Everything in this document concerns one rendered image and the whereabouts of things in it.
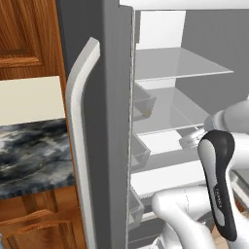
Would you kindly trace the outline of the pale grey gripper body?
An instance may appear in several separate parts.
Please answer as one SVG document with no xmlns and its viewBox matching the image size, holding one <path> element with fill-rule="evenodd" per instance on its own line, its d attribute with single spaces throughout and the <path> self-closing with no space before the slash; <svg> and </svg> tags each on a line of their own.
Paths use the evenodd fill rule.
<svg viewBox="0 0 249 249">
<path fill-rule="evenodd" d="M 198 145 L 199 140 L 206 133 L 203 127 L 188 127 L 179 129 L 179 143 L 182 148 L 194 148 Z"/>
</svg>

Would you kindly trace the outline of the glass fridge shelf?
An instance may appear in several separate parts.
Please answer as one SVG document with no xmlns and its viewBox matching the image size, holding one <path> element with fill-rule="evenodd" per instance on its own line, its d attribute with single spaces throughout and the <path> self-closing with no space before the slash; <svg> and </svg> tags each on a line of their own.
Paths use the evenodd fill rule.
<svg viewBox="0 0 249 249">
<path fill-rule="evenodd" d="M 183 48 L 137 50 L 135 80 L 166 80 L 232 73 L 232 70 Z"/>
<path fill-rule="evenodd" d="M 209 116 L 177 88 L 151 89 L 150 94 L 156 102 L 148 119 L 133 124 L 138 135 L 202 125 Z"/>
</svg>

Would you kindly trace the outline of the white fridge drawer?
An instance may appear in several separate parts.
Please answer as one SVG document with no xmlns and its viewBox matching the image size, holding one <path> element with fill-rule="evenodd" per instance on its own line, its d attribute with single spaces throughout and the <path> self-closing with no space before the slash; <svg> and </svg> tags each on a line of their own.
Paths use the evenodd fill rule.
<svg viewBox="0 0 249 249">
<path fill-rule="evenodd" d="M 155 192 L 205 183 L 199 160 L 152 169 L 131 175 L 130 184 L 141 197 L 152 196 Z"/>
</svg>

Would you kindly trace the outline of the clear fridge door bin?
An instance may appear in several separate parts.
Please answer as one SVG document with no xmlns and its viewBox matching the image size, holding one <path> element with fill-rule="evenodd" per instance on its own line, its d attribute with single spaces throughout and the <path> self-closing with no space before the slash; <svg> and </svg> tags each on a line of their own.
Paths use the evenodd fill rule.
<svg viewBox="0 0 249 249">
<path fill-rule="evenodd" d="M 157 98 L 138 84 L 133 88 L 133 120 L 140 121 L 152 115 Z"/>
<path fill-rule="evenodd" d="M 131 139 L 131 168 L 133 170 L 143 168 L 151 154 L 151 151 L 136 135 L 132 135 Z"/>
<path fill-rule="evenodd" d="M 129 220 L 128 229 L 131 231 L 140 226 L 145 206 L 133 188 L 129 191 Z"/>
</svg>

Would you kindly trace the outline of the grey fridge door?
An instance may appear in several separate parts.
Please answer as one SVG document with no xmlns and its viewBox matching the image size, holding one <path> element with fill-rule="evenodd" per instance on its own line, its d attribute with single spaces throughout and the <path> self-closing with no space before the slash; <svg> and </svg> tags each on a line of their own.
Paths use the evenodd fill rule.
<svg viewBox="0 0 249 249">
<path fill-rule="evenodd" d="M 100 43 L 83 100 L 97 249 L 127 249 L 133 21 L 120 0 L 56 0 L 66 80 L 90 37 Z"/>
</svg>

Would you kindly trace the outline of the grey fridge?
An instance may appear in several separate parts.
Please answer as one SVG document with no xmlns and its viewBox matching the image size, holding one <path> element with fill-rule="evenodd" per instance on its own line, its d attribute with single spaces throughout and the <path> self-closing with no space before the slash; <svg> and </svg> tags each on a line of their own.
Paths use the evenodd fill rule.
<svg viewBox="0 0 249 249">
<path fill-rule="evenodd" d="M 209 116 L 249 97 L 249 0 L 120 0 L 120 3 L 134 12 L 133 87 L 138 84 L 148 92 L 177 88 Z M 137 82 L 136 51 L 168 48 L 186 49 L 232 73 Z M 132 91 L 132 135 L 136 134 L 134 123 Z M 200 161 L 197 146 L 181 147 L 179 129 L 183 128 L 136 134 L 151 154 L 143 168 L 133 170 L 130 161 L 128 207 L 133 173 Z M 235 169 L 230 177 L 235 204 L 249 208 L 249 169 Z M 139 198 L 145 209 L 140 226 L 127 232 L 127 249 L 153 249 L 164 229 L 164 220 L 153 212 L 153 196 Z M 210 232 L 216 228 L 210 211 L 198 221 Z"/>
</svg>

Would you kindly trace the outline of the wooden drawer front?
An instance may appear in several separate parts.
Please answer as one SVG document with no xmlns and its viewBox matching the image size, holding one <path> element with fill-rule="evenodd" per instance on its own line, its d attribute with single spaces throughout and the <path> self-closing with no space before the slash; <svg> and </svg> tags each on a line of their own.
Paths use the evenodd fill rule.
<svg viewBox="0 0 249 249">
<path fill-rule="evenodd" d="M 0 222 L 48 209 L 53 214 L 79 206 L 75 186 L 0 200 Z"/>
</svg>

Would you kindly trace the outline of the wooden base cupboard door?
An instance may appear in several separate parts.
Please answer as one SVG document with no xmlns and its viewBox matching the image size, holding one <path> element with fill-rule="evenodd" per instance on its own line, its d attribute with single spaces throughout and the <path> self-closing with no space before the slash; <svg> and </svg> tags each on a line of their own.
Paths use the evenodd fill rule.
<svg viewBox="0 0 249 249">
<path fill-rule="evenodd" d="M 75 232 L 73 237 L 68 237 L 59 228 L 46 228 L 25 234 L 2 236 L 6 249 L 86 249 L 84 242 L 79 242 Z"/>
</svg>

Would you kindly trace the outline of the wooden wall cupboard door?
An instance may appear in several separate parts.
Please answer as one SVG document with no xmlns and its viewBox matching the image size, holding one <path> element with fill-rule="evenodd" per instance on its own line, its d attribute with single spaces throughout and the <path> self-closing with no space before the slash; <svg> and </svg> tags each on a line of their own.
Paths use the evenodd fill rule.
<svg viewBox="0 0 249 249">
<path fill-rule="evenodd" d="M 56 0 L 0 0 L 0 80 L 65 77 Z"/>
</svg>

